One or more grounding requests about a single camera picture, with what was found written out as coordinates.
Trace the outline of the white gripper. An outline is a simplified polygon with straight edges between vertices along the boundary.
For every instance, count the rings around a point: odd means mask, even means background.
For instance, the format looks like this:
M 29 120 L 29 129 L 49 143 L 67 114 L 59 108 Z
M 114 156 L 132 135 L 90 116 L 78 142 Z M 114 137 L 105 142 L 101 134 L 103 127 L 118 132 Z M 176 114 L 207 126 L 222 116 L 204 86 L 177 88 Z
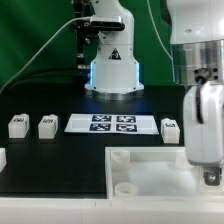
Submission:
M 184 143 L 190 164 L 205 167 L 204 182 L 219 186 L 220 163 L 224 160 L 224 85 L 207 82 L 201 89 L 203 124 L 196 117 L 196 87 L 185 95 L 183 103 Z

